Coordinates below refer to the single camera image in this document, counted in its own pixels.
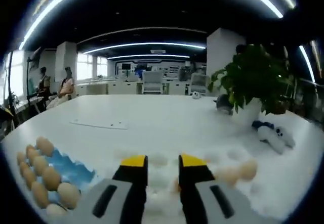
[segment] white flower pot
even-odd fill
[[[235,108],[233,109],[232,120],[235,123],[240,124],[242,126],[251,127],[253,121],[259,118],[261,107],[262,104],[260,100],[257,98],[253,98],[248,105],[244,103],[243,109],[239,107],[238,113],[235,111]]]

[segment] brown egg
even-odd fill
[[[222,169],[218,171],[215,175],[219,180],[224,181],[231,187],[234,187],[239,179],[239,171],[231,167]]]
[[[181,192],[181,187],[179,185],[179,178],[178,177],[174,180],[174,192],[176,192],[176,193]]]
[[[32,183],[36,181],[36,174],[30,168],[26,168],[24,170],[23,176],[25,178],[27,187],[29,188],[29,190],[31,190]]]
[[[258,163],[256,160],[249,160],[239,167],[239,175],[242,180],[251,181],[258,170]]]
[[[41,176],[44,169],[49,166],[44,156],[38,156],[34,158],[34,171],[37,176]]]
[[[23,152],[17,153],[17,163],[20,165],[20,163],[25,161],[25,154]]]
[[[44,185],[39,182],[33,182],[31,185],[31,192],[34,196],[36,204],[40,208],[46,208],[49,204],[49,193]]]
[[[43,183],[47,190],[57,191],[61,183],[61,175],[53,167],[47,167],[42,173]]]
[[[33,147],[32,145],[28,145],[28,146],[26,147],[26,156],[28,155],[28,151],[29,151],[29,149],[36,150],[35,147]]]
[[[53,144],[45,139],[41,144],[40,144],[40,152],[45,155],[45,156],[48,156],[48,157],[51,157],[53,155],[53,152],[54,152],[54,146]]]
[[[42,145],[44,144],[44,142],[46,142],[46,138],[44,138],[44,137],[38,137],[37,139],[36,139],[36,148],[37,149],[41,149],[42,148]]]
[[[60,202],[69,209],[75,209],[80,198],[80,191],[75,185],[61,183],[57,192],[60,196]]]
[[[23,176],[24,174],[24,170],[29,168],[28,164],[25,162],[21,162],[19,165],[19,170],[20,170],[20,174]]]
[[[35,150],[35,149],[28,150],[27,157],[28,157],[30,166],[33,166],[34,159],[35,159],[35,157],[38,157],[38,156],[39,156],[39,153],[37,150]]]
[[[67,211],[57,204],[49,204],[46,207],[46,214],[53,217],[64,216]]]

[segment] ceiling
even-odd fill
[[[9,34],[16,38],[11,45],[13,48],[17,48],[26,29],[37,17],[30,18],[30,14],[39,0],[17,1],[29,2],[29,6],[19,6],[17,2],[17,11],[27,13],[24,19],[21,15],[15,16],[16,21],[20,19],[21,30]],[[291,11],[283,0],[271,1],[285,14],[283,19],[277,19],[259,0],[64,0],[40,23],[24,49],[56,48],[64,41],[76,42],[81,52],[133,42],[205,45],[207,36],[219,27],[236,31],[250,42],[273,42],[290,48],[316,38],[320,24],[314,15],[318,14],[314,13],[316,0],[297,0],[298,6]],[[171,46],[110,49],[96,55],[150,54],[151,49],[166,50],[167,54],[197,55],[197,50]],[[206,51],[197,56],[203,60]],[[298,66],[301,67],[299,70],[307,71],[306,67]]]

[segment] window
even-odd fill
[[[104,57],[97,59],[97,76],[108,76],[108,60]]]
[[[76,63],[76,79],[85,80],[92,78],[92,56],[78,54]]]
[[[2,74],[2,79],[5,79],[5,89],[4,89],[4,97],[7,98],[9,95],[8,92],[8,68],[9,68],[9,59],[10,54],[6,56],[6,71]],[[24,60],[24,52],[23,51],[14,51],[12,55],[11,62],[11,78],[10,78],[10,86],[11,92],[16,96],[22,96],[24,94],[23,91],[23,60]]]

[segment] blue egg carton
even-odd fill
[[[72,161],[68,155],[61,154],[58,149],[54,149],[52,157],[44,156],[49,166],[54,167],[61,175],[61,182],[70,183],[77,186],[81,193],[85,192],[89,188],[89,184],[95,177],[98,177],[94,170],[88,170],[85,165],[79,161]],[[37,177],[37,182],[43,183],[41,176]],[[60,197],[56,191],[48,191],[49,201],[54,204],[60,204]]]

